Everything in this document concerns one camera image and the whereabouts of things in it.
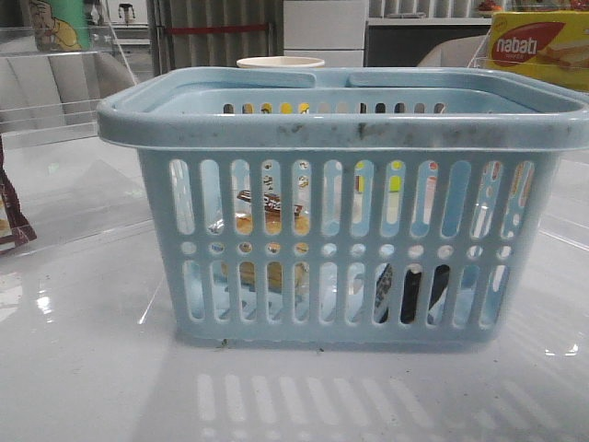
shelf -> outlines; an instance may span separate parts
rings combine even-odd
[[[474,18],[368,18],[368,26],[490,26],[491,19]]]

nabati logo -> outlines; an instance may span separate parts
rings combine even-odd
[[[511,39],[498,39],[497,52],[502,53],[527,53],[528,55],[536,55],[537,40],[528,38],[527,40],[519,40],[516,37]]]

yellow item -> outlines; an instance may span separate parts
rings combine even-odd
[[[589,91],[589,12],[494,14],[486,67]]]

basket handle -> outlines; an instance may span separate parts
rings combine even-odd
[[[166,101],[175,91],[185,87],[198,89],[218,87],[284,87],[313,88],[317,83],[314,74],[287,72],[285,69],[228,69],[191,67],[172,71],[137,87],[126,89],[106,99],[120,111],[145,111]]]

green bottle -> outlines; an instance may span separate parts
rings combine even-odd
[[[40,51],[90,49],[83,0],[29,0],[29,10]]]

